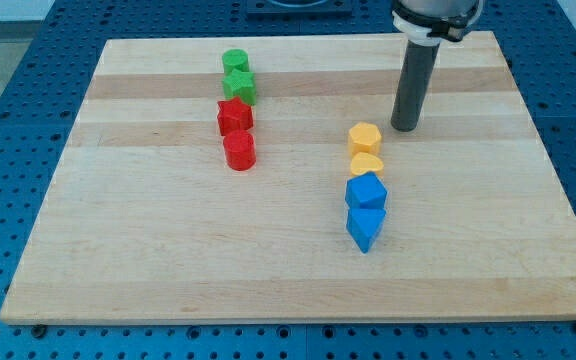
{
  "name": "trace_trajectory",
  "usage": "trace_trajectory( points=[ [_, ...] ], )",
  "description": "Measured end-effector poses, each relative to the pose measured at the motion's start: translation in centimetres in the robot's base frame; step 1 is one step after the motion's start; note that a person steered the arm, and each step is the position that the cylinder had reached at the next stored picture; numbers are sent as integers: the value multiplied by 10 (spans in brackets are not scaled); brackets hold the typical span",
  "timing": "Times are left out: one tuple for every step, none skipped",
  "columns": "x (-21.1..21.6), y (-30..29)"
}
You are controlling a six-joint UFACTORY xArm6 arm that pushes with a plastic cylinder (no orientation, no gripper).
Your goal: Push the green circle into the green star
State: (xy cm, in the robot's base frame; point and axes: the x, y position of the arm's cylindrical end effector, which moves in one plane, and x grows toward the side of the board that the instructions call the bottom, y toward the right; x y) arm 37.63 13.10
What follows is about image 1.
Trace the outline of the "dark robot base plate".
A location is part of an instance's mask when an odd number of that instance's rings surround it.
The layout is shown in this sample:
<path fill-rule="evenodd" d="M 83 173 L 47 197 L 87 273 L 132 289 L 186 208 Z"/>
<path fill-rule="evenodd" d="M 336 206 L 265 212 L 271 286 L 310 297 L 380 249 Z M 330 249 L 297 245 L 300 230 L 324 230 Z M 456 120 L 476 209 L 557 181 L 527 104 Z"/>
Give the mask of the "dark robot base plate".
<path fill-rule="evenodd" d="M 329 15 L 350 14 L 352 0 L 245 0 L 246 13 L 252 15 Z"/>

